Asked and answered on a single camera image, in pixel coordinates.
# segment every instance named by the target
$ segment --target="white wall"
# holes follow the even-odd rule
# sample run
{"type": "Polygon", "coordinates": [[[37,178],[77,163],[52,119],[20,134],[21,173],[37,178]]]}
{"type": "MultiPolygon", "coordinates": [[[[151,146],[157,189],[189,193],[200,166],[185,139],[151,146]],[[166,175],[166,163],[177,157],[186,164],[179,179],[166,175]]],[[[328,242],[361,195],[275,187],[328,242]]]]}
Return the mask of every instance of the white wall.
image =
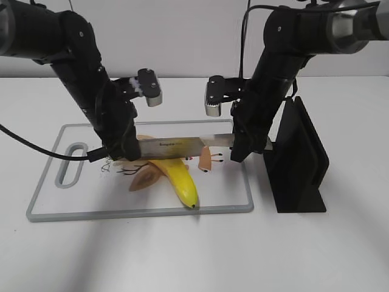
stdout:
{"type": "MultiPolygon", "coordinates": [[[[54,11],[67,0],[41,0],[54,11]]],[[[112,77],[149,67],[160,77],[208,77],[238,73],[239,33],[246,0],[72,0],[94,26],[103,64],[112,77]]],[[[295,0],[253,0],[252,4],[303,7],[295,0]]],[[[250,14],[245,75],[263,50],[268,11],[250,14]]],[[[318,56],[301,75],[388,75],[389,42],[370,43],[355,55],[318,56]]],[[[0,58],[0,76],[53,76],[49,66],[0,58]]]]}

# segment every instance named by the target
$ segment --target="black cable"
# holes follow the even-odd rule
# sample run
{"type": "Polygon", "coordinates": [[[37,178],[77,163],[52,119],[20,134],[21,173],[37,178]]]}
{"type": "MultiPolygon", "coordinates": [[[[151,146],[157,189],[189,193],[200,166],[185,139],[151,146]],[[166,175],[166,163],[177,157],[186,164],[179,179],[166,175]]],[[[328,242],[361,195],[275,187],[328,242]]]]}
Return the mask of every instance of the black cable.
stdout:
{"type": "Polygon", "coordinates": [[[69,0],[69,4],[71,5],[71,10],[74,12],[74,10],[73,10],[73,4],[72,4],[72,0],[69,0]]]}
{"type": "MultiPolygon", "coordinates": [[[[251,6],[251,0],[247,0],[247,8],[246,8],[246,11],[250,8],[251,6]]],[[[243,40],[243,50],[244,50],[244,46],[246,44],[246,35],[247,35],[247,25],[249,23],[249,17],[246,18],[246,21],[244,21],[244,40],[243,40]]],[[[243,65],[241,64],[239,66],[239,78],[243,78],[243,65]]]]}
{"type": "Polygon", "coordinates": [[[330,9],[299,9],[299,8],[290,8],[286,6],[272,6],[272,5],[254,5],[251,6],[249,9],[246,10],[243,21],[242,21],[242,29],[241,29],[241,55],[240,55],[240,62],[239,62],[239,75],[240,72],[242,72],[243,76],[243,58],[244,58],[244,43],[246,40],[245,36],[245,27],[247,25],[246,21],[249,17],[249,13],[254,9],[267,9],[267,10],[274,10],[274,11],[288,11],[288,12],[295,12],[295,13],[335,13],[335,12],[342,12],[342,11],[349,11],[349,10],[357,10],[357,9],[363,9],[363,8],[370,8],[378,6],[380,1],[371,2],[371,3],[363,3],[359,5],[352,5],[347,7],[338,7],[338,8],[330,8],[330,9]]]}
{"type": "Polygon", "coordinates": [[[22,137],[16,135],[15,133],[11,132],[10,130],[8,130],[5,126],[1,125],[0,124],[0,131],[4,132],[5,134],[7,134],[8,136],[14,138],[15,140],[17,140],[18,142],[40,152],[40,153],[43,153],[43,154],[46,154],[46,155],[49,155],[51,157],[54,157],[54,158],[58,158],[58,159],[62,159],[62,160],[68,160],[68,161],[84,161],[84,160],[89,160],[89,157],[88,156],[65,156],[65,155],[60,155],[60,154],[57,154],[57,153],[54,153],[54,152],[51,152],[49,150],[46,150],[46,149],[43,149],[35,144],[32,144],[31,142],[23,139],[22,137]]]}

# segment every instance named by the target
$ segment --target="cutting board handle hole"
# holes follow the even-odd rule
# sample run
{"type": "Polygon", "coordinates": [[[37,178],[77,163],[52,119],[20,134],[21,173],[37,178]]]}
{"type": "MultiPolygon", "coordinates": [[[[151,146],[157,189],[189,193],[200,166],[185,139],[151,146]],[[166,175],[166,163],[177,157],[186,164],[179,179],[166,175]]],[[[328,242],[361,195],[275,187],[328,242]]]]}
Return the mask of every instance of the cutting board handle hole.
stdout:
{"type": "MultiPolygon", "coordinates": [[[[88,146],[85,143],[73,143],[65,151],[66,156],[85,156],[88,146]]],[[[84,161],[63,160],[55,177],[55,185],[60,189],[68,189],[74,186],[80,178],[84,161]]]]}

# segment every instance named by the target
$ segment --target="banana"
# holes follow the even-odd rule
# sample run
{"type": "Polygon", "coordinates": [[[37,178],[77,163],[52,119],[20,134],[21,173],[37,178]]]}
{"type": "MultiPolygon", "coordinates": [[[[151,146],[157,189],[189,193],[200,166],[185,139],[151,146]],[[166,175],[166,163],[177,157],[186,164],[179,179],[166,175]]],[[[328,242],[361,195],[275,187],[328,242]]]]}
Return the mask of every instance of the banana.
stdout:
{"type": "Polygon", "coordinates": [[[168,177],[181,202],[189,208],[196,207],[198,194],[195,183],[181,159],[149,160],[168,177]]]}

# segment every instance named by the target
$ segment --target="white table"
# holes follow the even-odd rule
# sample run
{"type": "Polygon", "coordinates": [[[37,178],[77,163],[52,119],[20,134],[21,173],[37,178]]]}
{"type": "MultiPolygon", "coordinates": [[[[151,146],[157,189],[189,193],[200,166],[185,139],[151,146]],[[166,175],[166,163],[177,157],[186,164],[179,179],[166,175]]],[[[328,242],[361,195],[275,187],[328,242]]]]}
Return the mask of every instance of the white table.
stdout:
{"type": "MultiPolygon", "coordinates": [[[[136,100],[137,120],[205,119],[205,83],[161,80],[164,104],[136,100]]],[[[325,214],[278,214],[252,155],[248,214],[30,223],[47,157],[0,134],[0,291],[389,291],[389,79],[298,83],[331,160],[325,214]]],[[[0,122],[44,148],[86,121],[56,79],[3,78],[0,93],[0,122]]]]}

